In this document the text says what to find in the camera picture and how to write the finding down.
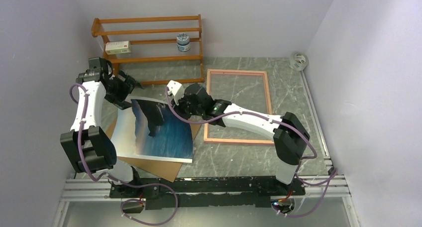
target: white tape roll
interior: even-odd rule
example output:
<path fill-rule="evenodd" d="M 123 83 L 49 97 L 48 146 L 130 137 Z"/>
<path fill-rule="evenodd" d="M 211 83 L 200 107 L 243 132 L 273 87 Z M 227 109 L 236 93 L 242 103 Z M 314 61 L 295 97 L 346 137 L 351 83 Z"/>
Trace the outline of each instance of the white tape roll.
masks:
<path fill-rule="evenodd" d="M 290 58 L 290 68 L 296 71 L 302 71 L 309 64 L 309 59 L 305 54 L 294 52 Z"/>

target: brown cardboard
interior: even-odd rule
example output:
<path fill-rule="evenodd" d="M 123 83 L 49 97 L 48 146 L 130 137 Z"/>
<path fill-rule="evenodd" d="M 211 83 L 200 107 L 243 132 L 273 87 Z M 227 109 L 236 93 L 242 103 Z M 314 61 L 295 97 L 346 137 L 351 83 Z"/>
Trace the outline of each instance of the brown cardboard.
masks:
<path fill-rule="evenodd" d="M 106 135 L 111 138 L 114 132 L 114 128 L 116 127 L 117 119 L 111 123 L 108 129 L 105 131 Z M 198 124 L 191 124 L 192 129 L 192 139 L 198 134 L 199 128 L 201 125 Z M 179 162 L 171 162 L 171 161 L 155 161 L 155 160 L 145 160 L 145 159 L 136 159 L 136 158 L 129 158 L 129 157 L 117 157 L 118 159 L 129 163 L 130 165 L 136 166 L 142 170 L 145 170 L 149 173 L 152 173 L 156 176 L 164 178 L 168 181 L 173 182 L 176 178 L 177 174 L 179 173 L 182 164 Z"/>

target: blue and white jar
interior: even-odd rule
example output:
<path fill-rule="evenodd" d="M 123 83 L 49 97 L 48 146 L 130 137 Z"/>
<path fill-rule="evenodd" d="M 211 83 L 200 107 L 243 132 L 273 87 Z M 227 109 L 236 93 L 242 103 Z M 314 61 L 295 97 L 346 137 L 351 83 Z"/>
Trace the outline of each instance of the blue and white jar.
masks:
<path fill-rule="evenodd" d="M 180 51 L 185 52 L 190 49 L 189 44 L 191 43 L 188 34 L 180 33 L 176 37 L 177 47 Z"/>

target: white wall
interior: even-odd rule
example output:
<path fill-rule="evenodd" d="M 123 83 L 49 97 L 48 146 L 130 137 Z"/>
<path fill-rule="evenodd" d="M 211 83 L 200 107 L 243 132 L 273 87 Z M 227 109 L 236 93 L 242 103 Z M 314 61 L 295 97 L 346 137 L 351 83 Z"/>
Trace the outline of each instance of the white wall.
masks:
<path fill-rule="evenodd" d="M 68 89 L 98 44 L 75 0 L 0 0 L 0 226 L 50 226 L 71 165 Z"/>
<path fill-rule="evenodd" d="M 306 51 L 332 0 L 78 0 L 98 18 L 197 15 L 204 55 L 287 57 Z"/>
<path fill-rule="evenodd" d="M 421 0 L 334 0 L 306 70 L 364 227 L 421 226 Z"/>

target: poster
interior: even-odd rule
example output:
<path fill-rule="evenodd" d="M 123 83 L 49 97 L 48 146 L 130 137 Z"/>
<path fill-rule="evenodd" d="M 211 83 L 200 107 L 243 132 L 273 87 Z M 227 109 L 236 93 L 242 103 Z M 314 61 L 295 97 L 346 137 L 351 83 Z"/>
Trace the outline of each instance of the poster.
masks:
<path fill-rule="evenodd" d="M 133 98 L 132 108 L 118 110 L 111 138 L 118 156 L 192 163 L 192 130 L 159 100 Z"/>

